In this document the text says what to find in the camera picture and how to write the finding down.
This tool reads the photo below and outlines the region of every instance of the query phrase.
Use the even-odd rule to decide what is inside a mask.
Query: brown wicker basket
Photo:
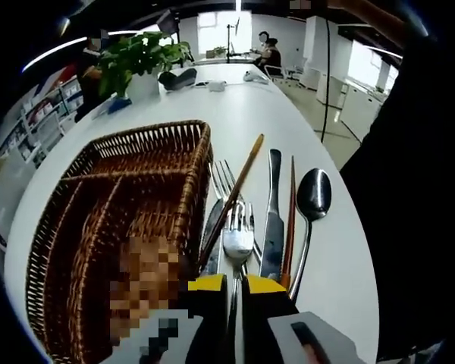
[[[111,355],[111,282],[130,237],[195,262],[212,160],[209,126],[160,124],[93,140],[42,214],[27,269],[27,314],[56,362]]]

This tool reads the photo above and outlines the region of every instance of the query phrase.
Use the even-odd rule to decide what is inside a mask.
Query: black cable
[[[327,115],[328,115],[328,84],[331,80],[331,31],[328,29],[328,20],[325,18],[325,25],[327,26],[327,89],[325,90],[325,117],[324,127],[322,128],[322,137],[320,141],[324,142],[325,128],[327,127]]]

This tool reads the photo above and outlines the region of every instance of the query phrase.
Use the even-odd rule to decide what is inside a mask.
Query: wooden chopstick
[[[281,269],[280,284],[288,290],[290,287],[291,257],[293,254],[293,241],[295,238],[295,204],[297,186],[295,184],[295,159],[291,156],[291,187],[290,187],[290,209],[288,210],[287,243]]]
[[[215,242],[218,239],[219,234],[221,233],[222,227],[224,226],[226,217],[228,216],[228,212],[231,209],[232,205],[237,200],[237,195],[239,195],[240,193],[241,186],[243,186],[243,182],[246,179],[249,170],[251,169],[251,165],[253,164],[253,161],[255,160],[255,157],[258,154],[261,145],[263,144],[264,138],[265,136],[263,134],[259,134],[258,139],[256,139],[255,144],[251,149],[251,153],[249,154],[248,159],[244,163],[243,170],[241,171],[240,176],[237,178],[237,181],[234,184],[231,194],[229,195],[227,202],[224,204],[224,208],[222,209],[221,214],[219,215],[219,218],[212,229],[211,235],[209,236],[206,242],[206,247],[204,248],[199,257],[199,262],[197,263],[196,270],[198,273],[200,273],[207,264],[207,260],[211,255],[212,248],[214,247]]]

